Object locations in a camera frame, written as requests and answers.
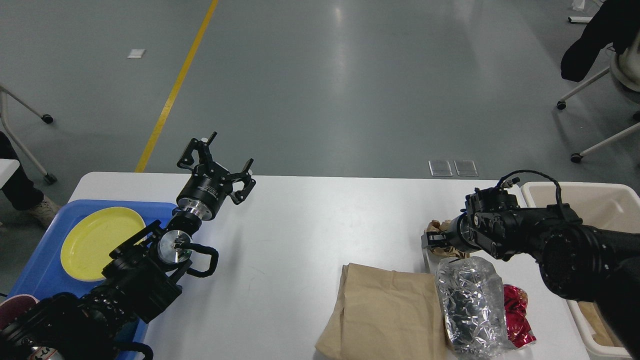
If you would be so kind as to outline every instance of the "person's leg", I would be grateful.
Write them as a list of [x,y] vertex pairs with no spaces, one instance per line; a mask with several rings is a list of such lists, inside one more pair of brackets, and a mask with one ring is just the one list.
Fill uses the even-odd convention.
[[[9,138],[0,131],[0,158],[18,160]],[[2,187],[2,191],[16,210],[28,210],[44,200],[42,192],[33,187],[22,165]]]

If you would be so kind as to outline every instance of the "black jacket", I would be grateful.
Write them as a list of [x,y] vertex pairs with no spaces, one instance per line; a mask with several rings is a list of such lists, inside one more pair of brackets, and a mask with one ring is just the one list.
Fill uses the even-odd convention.
[[640,0],[607,0],[584,28],[582,36],[564,53],[562,78],[582,81],[601,49],[613,43],[622,54],[640,31]]

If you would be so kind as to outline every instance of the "shoe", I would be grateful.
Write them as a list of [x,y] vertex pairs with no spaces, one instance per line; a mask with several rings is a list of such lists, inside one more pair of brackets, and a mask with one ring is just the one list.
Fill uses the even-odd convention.
[[27,213],[38,220],[45,229],[48,229],[58,210],[60,207],[45,195],[42,202],[27,210]]

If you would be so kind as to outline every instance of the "gray floor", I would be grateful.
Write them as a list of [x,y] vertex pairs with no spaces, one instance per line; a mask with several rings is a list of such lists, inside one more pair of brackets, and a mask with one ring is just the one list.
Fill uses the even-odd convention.
[[[252,156],[260,175],[423,178],[428,160],[474,160],[481,179],[533,168],[639,191],[637,136],[569,161],[637,110],[608,76],[555,110],[575,86],[560,59],[584,29],[570,3],[221,0],[147,171],[180,172],[187,141],[215,130],[214,157],[235,170]],[[10,102],[59,181],[27,171],[56,202],[87,172],[134,170],[209,4],[0,0],[0,81],[56,117]],[[147,53],[126,59],[133,48]],[[0,220],[8,291],[43,231],[5,199]]]

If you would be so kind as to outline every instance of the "red wrapper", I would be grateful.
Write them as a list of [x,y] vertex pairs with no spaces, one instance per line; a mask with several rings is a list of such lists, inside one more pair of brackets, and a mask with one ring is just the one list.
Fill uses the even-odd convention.
[[517,348],[536,341],[527,321],[527,293],[517,286],[504,285],[504,310],[509,340]]

